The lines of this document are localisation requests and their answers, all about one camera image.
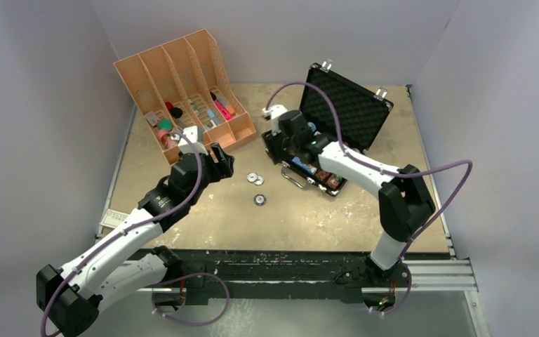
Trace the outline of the black poker chip case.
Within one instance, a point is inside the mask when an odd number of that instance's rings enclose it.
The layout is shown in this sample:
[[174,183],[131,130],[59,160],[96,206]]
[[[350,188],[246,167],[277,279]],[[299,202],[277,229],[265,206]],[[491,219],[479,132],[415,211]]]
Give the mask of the black poker chip case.
[[[353,150],[367,150],[376,139],[385,120],[394,107],[385,98],[383,88],[374,93],[331,70],[331,62],[313,63],[307,73],[300,104],[294,110],[302,112],[309,126],[316,133],[337,139],[336,126],[340,127],[344,144]],[[336,196],[346,179],[343,178],[339,190],[331,189],[292,163],[294,156],[289,154],[283,143],[282,132],[272,135],[270,130],[262,134],[265,151],[275,164],[289,166],[299,176],[311,178],[323,192]]]

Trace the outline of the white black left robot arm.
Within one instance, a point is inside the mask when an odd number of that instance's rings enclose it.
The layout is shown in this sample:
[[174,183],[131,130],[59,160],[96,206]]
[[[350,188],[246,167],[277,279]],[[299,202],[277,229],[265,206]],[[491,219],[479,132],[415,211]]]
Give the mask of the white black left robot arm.
[[100,313],[145,286],[172,287],[207,273],[184,272],[166,246],[141,259],[128,259],[189,214],[203,190],[234,175],[235,158],[219,144],[187,143],[170,173],[137,203],[125,221],[78,257],[36,275],[36,303],[43,312],[41,336],[51,322],[53,336],[80,336]]

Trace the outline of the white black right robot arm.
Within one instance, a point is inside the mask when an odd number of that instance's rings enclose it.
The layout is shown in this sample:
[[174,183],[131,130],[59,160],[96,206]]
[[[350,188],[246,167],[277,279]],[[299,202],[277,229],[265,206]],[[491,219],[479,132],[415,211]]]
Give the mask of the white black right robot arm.
[[369,256],[366,276],[376,286],[391,280],[411,237],[435,212],[419,170],[412,165],[398,168],[380,163],[316,133],[298,110],[275,105],[265,114],[272,123],[272,135],[281,142],[280,150],[358,185],[378,200],[382,234]]

